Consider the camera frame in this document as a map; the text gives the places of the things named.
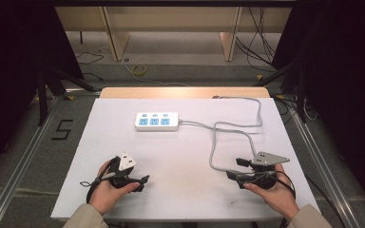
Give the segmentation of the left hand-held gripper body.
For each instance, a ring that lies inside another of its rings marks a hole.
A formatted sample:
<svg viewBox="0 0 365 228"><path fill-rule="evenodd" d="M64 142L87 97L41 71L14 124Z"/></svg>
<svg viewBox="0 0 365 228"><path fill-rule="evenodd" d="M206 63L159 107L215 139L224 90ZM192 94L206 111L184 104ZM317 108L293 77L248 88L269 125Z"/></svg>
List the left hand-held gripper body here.
<svg viewBox="0 0 365 228"><path fill-rule="evenodd" d="M129 177L134 166L137 163L125 152L121 156L117 156L110 162L108 173L114 176L109 179L110 184L115 188L122 188L132 182L140 184L140 189L144 187L144 179L136 180Z"/></svg>

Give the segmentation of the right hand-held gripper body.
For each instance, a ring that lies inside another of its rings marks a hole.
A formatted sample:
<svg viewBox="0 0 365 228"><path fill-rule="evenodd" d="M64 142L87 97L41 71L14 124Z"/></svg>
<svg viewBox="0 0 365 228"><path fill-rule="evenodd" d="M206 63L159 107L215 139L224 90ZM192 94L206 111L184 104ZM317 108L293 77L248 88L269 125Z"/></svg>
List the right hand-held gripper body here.
<svg viewBox="0 0 365 228"><path fill-rule="evenodd" d="M275 165L289 162L289 158L274 155L267 152L259 152L254 159L250 160L252 173L242 173L246 177L245 183L253 183L262 189L270 189L277 182Z"/></svg>

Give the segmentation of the person's left hand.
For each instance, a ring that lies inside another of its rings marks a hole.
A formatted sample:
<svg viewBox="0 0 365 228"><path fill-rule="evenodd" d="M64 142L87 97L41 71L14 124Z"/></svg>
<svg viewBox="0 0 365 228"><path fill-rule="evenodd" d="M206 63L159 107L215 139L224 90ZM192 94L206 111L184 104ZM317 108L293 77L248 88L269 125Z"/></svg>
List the person's left hand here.
<svg viewBox="0 0 365 228"><path fill-rule="evenodd" d="M88 203L101 215L104 215L111 211L124 195L129 194L139 186L138 182L132 182L122 188L115 188L108 180L104 180L95 188Z"/></svg>

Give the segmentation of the person's right hand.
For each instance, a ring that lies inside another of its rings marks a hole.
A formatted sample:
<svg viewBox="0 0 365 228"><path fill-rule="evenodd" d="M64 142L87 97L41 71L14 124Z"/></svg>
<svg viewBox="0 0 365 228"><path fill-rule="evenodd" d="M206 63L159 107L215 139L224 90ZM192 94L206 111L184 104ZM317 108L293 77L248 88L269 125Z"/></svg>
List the person's right hand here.
<svg viewBox="0 0 365 228"><path fill-rule="evenodd" d="M253 183L245 183L243 186L260 196L274 211L290 221L299 208L292 192L291 181L285 174L283 166L278 163L275 169L279 181L272 188L265 190Z"/></svg>

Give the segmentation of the white power strip blue sockets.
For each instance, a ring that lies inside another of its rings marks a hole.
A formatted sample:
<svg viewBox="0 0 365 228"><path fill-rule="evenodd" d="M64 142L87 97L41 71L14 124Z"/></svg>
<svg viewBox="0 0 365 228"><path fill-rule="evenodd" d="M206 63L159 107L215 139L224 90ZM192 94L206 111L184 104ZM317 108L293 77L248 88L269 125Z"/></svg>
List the white power strip blue sockets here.
<svg viewBox="0 0 365 228"><path fill-rule="evenodd" d="M176 112L138 113L135 128L138 131L175 131L179 128L179 114Z"/></svg>

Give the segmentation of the black metal stand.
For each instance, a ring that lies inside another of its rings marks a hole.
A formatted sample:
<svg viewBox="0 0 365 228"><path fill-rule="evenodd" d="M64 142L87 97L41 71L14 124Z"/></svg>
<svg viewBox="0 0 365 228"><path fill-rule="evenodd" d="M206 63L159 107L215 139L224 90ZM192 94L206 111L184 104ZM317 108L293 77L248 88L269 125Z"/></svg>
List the black metal stand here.
<svg viewBox="0 0 365 228"><path fill-rule="evenodd" d="M48 97L47 87L54 96L64 96L66 89L62 84L65 79L77 85L78 87L89 91L96 92L97 89L92 85L82 82L80 79L70 73L54 66L46 66L37 74L37 92L39 99L40 117L38 125L41 126L48 117Z"/></svg>
<svg viewBox="0 0 365 228"><path fill-rule="evenodd" d="M283 93L294 92L297 95L298 99L296 104L298 116L305 123L305 71L302 69L300 60L292 61L287 66L284 66L277 72L273 73L271 76L257 82L255 86L266 86L280 77L283 77L283 82L280 86L281 91Z"/></svg>

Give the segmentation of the wooden desk with legs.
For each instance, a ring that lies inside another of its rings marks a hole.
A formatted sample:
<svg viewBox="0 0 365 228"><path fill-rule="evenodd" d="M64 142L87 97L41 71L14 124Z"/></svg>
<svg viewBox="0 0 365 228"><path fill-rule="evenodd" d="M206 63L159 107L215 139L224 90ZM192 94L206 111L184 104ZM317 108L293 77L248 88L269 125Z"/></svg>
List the wooden desk with legs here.
<svg viewBox="0 0 365 228"><path fill-rule="evenodd" d="M283 32L291 10L267 7L58 7L66 31L103 31L120 61L132 31L217 32L230 62L240 32Z"/></svg>

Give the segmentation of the metal floor rail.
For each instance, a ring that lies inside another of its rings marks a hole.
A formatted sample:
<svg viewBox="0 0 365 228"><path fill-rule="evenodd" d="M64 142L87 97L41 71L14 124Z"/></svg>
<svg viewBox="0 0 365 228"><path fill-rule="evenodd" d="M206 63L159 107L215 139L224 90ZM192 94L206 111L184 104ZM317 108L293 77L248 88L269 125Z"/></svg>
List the metal floor rail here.
<svg viewBox="0 0 365 228"><path fill-rule="evenodd" d="M335 206L339 217L342 219L346 228L360 228L360 223L355 216L353 208L340 189L327 161L324 160L317 143L308 128L295 111L291 111L294 123L306 144L312 160L317 167L324 185L329 193L332 203Z"/></svg>
<svg viewBox="0 0 365 228"><path fill-rule="evenodd" d="M63 101L62 97L53 97L48 107L48 115L44 121L40 125L37 126L29 144L21 157L20 161L17 163L14 171L10 175L10 178L4 188L0 191L0 222L5 215L10 202L20 184L23 177L25 176L27 170L29 169L29 165L34 158L47 130L51 123L54 112L57 107Z"/></svg>

